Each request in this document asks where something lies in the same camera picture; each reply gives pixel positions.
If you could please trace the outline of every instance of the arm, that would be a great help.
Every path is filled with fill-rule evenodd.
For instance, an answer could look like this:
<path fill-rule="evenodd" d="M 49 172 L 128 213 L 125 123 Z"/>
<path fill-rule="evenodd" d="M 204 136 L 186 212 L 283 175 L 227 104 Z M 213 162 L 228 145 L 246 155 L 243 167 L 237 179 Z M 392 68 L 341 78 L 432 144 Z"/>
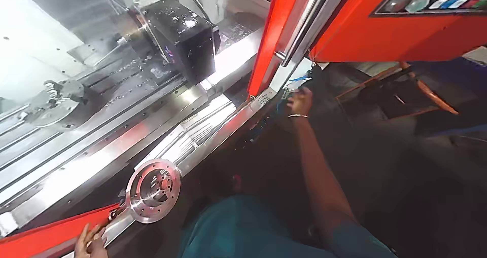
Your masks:
<path fill-rule="evenodd" d="M 287 105 L 293 114 L 307 115 L 311 103 L 312 93 L 304 87 L 289 98 Z M 318 228 L 323 238 L 330 238 L 332 229 L 343 220 L 355 222 L 355 219 L 340 184 L 325 161 L 308 119 L 302 116 L 290 118 L 300 146 L 304 179 Z"/>

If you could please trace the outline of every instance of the teal shirt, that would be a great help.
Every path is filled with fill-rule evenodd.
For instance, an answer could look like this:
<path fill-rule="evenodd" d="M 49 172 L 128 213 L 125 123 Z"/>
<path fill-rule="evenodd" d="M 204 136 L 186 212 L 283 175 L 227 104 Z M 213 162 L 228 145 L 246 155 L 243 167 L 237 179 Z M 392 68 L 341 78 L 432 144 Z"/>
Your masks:
<path fill-rule="evenodd" d="M 178 257 L 396 256 L 365 228 L 347 222 L 333 230 L 333 252 L 297 243 L 256 198 L 236 195 L 208 207 L 185 232 Z"/>

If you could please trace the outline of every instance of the metal flange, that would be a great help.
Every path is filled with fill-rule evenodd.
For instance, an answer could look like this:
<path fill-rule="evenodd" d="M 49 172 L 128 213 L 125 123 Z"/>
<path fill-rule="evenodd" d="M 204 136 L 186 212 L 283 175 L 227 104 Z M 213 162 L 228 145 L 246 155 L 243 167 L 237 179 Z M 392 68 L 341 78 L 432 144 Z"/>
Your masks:
<path fill-rule="evenodd" d="M 180 187 L 181 173 L 175 164 L 165 159 L 150 160 L 130 178 L 125 203 L 135 220 L 153 223 L 171 211 Z"/>

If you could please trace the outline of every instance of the green button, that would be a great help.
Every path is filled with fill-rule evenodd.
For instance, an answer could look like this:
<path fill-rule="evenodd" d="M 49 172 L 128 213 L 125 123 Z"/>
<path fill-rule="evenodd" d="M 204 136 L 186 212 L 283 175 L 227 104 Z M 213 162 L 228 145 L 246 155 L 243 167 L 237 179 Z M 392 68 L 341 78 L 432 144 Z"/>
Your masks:
<path fill-rule="evenodd" d="M 479 0 L 477 3 L 475 3 L 472 8 L 480 8 L 480 9 L 485 9 L 487 8 L 487 0 Z"/>

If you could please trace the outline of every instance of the red metal frame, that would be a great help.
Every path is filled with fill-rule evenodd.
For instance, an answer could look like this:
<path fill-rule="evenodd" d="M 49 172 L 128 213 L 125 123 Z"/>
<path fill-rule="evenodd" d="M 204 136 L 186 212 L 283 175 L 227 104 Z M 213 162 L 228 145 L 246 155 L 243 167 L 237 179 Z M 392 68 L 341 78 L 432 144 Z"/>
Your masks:
<path fill-rule="evenodd" d="M 32 257 L 76 238 L 87 223 L 90 227 L 105 223 L 110 211 L 118 207 L 113 204 L 6 237 L 0 240 L 0 254 L 3 258 Z"/>
<path fill-rule="evenodd" d="M 311 50 L 311 59 L 446 61 L 487 43 L 486 16 L 370 17 L 381 1 L 347 0 Z"/>
<path fill-rule="evenodd" d="M 247 88 L 249 96 L 257 96 L 270 84 L 272 77 L 269 75 L 266 76 L 266 71 L 274 56 L 277 43 L 283 33 L 284 26 L 291 14 L 295 1 L 271 0 L 269 15 L 267 15 L 264 33 L 260 41 L 259 52 L 257 53 L 257 59 Z"/>

